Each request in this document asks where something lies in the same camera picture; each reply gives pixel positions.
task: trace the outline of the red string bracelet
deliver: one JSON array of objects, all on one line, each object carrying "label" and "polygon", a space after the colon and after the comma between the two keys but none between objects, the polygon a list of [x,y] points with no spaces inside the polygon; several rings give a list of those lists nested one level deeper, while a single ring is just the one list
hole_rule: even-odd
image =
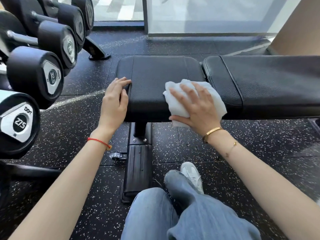
[{"label": "red string bracelet", "polygon": [[87,141],[90,141],[90,140],[98,141],[98,142],[102,143],[103,145],[105,145],[106,146],[106,151],[110,151],[112,149],[112,145],[109,145],[109,144],[107,144],[107,143],[105,143],[105,142],[103,142],[101,140],[88,137]]}]

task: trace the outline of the workout bench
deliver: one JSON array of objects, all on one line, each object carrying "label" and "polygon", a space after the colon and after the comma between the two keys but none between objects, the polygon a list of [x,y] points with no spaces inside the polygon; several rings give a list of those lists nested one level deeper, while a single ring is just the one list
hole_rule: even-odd
[{"label": "workout bench", "polygon": [[120,198],[130,203],[152,184],[152,122],[168,122],[165,83],[209,82],[227,109],[223,119],[320,117],[320,56],[209,56],[199,63],[185,56],[129,56],[116,77],[132,84],[125,121],[129,129]]}]

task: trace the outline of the paper towel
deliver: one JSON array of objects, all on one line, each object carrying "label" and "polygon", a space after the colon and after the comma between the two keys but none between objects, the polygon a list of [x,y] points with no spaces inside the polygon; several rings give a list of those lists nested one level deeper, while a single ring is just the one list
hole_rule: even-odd
[{"label": "paper towel", "polygon": [[[212,99],[214,101],[214,106],[217,109],[218,118],[221,120],[222,117],[227,113],[227,109],[218,92],[206,81],[198,81],[196,83],[206,88],[208,92],[211,94]],[[189,88],[192,88],[196,94],[198,94],[197,90],[195,89],[191,81],[183,79],[180,83],[174,83],[172,81],[166,82],[165,91],[163,92],[163,95],[165,97],[166,102],[169,105],[169,110],[171,112],[171,115],[178,115],[178,116],[189,118],[190,117],[189,113],[186,111],[183,105],[180,102],[178,102],[178,100],[170,93],[170,90],[169,90],[169,88],[174,88],[177,92],[183,94],[188,100],[190,100],[187,94],[181,89],[180,84],[185,84]],[[172,124],[173,126],[189,127],[188,125],[178,121],[172,121]]]}]

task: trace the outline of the person's left arm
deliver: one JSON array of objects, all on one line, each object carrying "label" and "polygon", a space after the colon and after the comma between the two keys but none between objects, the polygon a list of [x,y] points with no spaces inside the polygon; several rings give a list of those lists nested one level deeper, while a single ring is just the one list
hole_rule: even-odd
[{"label": "person's left arm", "polygon": [[[125,119],[131,80],[115,79],[102,100],[98,127],[90,137],[109,143]],[[54,181],[9,240],[68,240],[78,221],[106,146],[89,140]]]}]

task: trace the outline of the gold bracelet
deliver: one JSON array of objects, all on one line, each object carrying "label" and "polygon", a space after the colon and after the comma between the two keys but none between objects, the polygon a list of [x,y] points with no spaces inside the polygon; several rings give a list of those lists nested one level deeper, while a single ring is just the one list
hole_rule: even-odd
[{"label": "gold bracelet", "polygon": [[234,142],[234,143],[233,143],[233,146],[232,146],[231,149],[230,149],[230,151],[229,151],[228,153],[226,153],[226,157],[229,157],[232,149],[233,149],[236,145],[238,145],[237,142]]},{"label": "gold bracelet", "polygon": [[202,137],[203,143],[208,143],[208,136],[209,136],[212,132],[215,132],[215,131],[217,131],[217,130],[223,130],[223,129],[222,129],[222,127],[216,127],[216,128],[214,128],[214,129],[210,130],[209,132],[207,132],[207,133],[204,135],[204,137]]}]

